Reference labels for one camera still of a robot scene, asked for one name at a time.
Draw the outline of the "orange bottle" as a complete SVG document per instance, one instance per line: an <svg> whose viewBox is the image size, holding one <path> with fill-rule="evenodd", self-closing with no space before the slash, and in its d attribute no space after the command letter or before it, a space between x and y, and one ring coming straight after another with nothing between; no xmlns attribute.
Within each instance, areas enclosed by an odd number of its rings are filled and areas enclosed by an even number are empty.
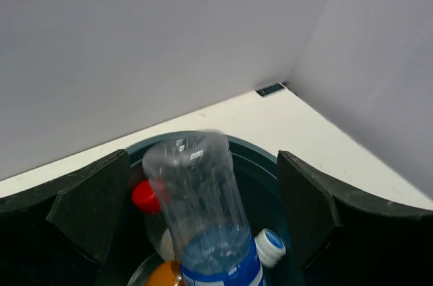
<svg viewBox="0 0 433 286"><path fill-rule="evenodd" d="M151 273L145 286L185 286L179 263L171 260L159 265Z"/></svg>

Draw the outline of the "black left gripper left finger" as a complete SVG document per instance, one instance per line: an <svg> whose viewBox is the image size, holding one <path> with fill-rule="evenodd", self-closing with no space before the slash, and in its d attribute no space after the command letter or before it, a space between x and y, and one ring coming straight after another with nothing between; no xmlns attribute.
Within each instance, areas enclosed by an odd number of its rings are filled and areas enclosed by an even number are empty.
<svg viewBox="0 0 433 286"><path fill-rule="evenodd" d="M94 285L127 191L123 149L1 198L2 285Z"/></svg>

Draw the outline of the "blue label bottle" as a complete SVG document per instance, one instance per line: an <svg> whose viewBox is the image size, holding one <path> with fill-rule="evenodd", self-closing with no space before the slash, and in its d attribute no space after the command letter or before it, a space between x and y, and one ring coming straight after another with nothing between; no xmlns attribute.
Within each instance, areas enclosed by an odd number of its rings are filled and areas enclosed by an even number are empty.
<svg viewBox="0 0 433 286"><path fill-rule="evenodd" d="M225 135L202 131L149 148L143 170L186 285L264 285Z"/></svg>
<svg viewBox="0 0 433 286"><path fill-rule="evenodd" d="M283 240L270 229L261 230L254 240L260 262L266 268L273 268L287 253Z"/></svg>

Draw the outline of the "red cap clear bottle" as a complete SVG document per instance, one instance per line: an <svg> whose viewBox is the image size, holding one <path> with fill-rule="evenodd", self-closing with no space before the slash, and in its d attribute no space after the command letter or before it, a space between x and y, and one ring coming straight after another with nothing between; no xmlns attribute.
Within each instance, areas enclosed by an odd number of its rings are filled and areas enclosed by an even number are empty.
<svg viewBox="0 0 433 286"><path fill-rule="evenodd" d="M143 214L145 231L153 248L164 261L174 260L172 237L158 198L148 180L140 182L133 189L131 199Z"/></svg>

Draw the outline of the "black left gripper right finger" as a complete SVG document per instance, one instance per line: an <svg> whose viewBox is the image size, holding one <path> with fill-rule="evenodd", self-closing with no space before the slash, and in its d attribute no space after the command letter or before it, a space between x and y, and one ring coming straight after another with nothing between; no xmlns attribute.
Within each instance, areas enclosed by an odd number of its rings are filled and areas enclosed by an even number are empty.
<svg viewBox="0 0 433 286"><path fill-rule="evenodd" d="M432 212L372 195L281 151L277 182L307 285L431 285Z"/></svg>

